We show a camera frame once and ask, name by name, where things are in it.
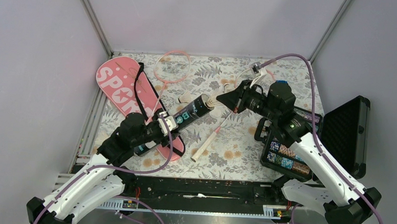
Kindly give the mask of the white tube lid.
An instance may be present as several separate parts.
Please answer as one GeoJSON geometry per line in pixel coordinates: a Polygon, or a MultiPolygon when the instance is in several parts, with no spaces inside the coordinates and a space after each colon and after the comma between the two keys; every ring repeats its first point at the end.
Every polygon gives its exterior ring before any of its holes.
{"type": "Polygon", "coordinates": [[[218,109],[218,108],[215,108],[214,110],[212,110],[210,113],[209,113],[209,115],[212,117],[212,118],[215,118],[215,119],[220,119],[221,117],[222,117],[222,110],[220,110],[220,109],[218,109]]]}

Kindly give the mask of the black shuttlecock tube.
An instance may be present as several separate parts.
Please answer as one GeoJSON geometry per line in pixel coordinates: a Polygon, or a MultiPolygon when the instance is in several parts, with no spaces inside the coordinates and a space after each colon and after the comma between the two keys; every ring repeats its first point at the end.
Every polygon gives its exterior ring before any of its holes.
{"type": "MultiPolygon", "coordinates": [[[[211,106],[212,101],[213,100],[208,95],[201,94],[188,105],[186,105],[182,110],[174,114],[174,120],[177,124],[176,131],[186,128],[192,122],[211,112],[214,109],[214,107],[211,106]]],[[[167,141],[168,138],[166,137],[165,141],[162,139],[162,141],[154,140],[151,142],[146,142],[143,145],[135,147],[134,153],[138,156],[142,156],[147,151],[157,146],[162,147],[162,144],[165,144],[167,141]]]]}

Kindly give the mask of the white shuttlecock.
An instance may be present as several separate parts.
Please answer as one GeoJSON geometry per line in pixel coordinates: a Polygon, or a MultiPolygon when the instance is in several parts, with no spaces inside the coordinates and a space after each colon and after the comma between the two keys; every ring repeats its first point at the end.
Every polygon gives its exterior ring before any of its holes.
{"type": "Polygon", "coordinates": [[[216,99],[215,96],[210,97],[206,102],[205,102],[206,106],[208,108],[214,108],[215,106],[219,106],[221,105],[221,103],[216,99]]]}
{"type": "Polygon", "coordinates": [[[193,101],[193,98],[189,91],[184,92],[181,96],[178,97],[178,102],[180,104],[188,104],[191,101],[193,101]]]}

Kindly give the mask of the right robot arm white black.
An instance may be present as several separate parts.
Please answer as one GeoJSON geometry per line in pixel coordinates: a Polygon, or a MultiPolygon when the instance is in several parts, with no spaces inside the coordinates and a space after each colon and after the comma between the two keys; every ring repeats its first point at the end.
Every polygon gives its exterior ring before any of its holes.
{"type": "Polygon", "coordinates": [[[302,204],[323,215],[328,224],[362,224],[371,216],[384,224],[376,210],[380,192],[366,188],[328,153],[316,130],[294,111],[296,98],[287,82],[271,84],[268,94],[259,93],[257,87],[244,80],[235,90],[216,99],[235,113],[248,109],[269,120],[271,135],[294,151],[326,189],[292,179],[272,188],[272,200],[279,205],[289,200],[302,204]]]}

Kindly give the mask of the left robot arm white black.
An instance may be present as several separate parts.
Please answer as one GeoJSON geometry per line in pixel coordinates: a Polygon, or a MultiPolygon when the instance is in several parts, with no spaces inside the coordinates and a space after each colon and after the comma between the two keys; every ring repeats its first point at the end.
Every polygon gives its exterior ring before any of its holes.
{"type": "Polygon", "coordinates": [[[148,124],[142,114],[128,114],[97,152],[74,176],[43,199],[33,197],[26,205],[30,224],[77,224],[84,216],[106,200],[136,190],[133,177],[152,174],[166,167],[150,171],[135,171],[122,167],[132,158],[134,149],[154,142],[172,146],[178,124],[165,111],[148,124]]]}

